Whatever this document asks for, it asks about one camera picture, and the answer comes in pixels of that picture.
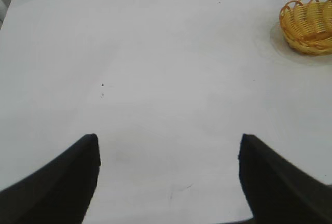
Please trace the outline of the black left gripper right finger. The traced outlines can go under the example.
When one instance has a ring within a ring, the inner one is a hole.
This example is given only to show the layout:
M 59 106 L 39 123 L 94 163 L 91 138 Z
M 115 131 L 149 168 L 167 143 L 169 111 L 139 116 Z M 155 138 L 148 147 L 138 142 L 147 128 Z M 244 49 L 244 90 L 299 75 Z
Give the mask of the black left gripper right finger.
M 243 134 L 239 179 L 255 223 L 331 223 L 331 186 Z

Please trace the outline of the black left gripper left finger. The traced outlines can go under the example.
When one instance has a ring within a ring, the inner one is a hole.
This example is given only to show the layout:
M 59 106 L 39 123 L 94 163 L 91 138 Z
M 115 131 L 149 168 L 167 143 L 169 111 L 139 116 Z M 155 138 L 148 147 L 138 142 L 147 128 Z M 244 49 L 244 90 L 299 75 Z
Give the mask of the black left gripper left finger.
M 98 136 L 86 134 L 34 173 L 1 190 L 1 223 L 82 223 L 100 166 Z

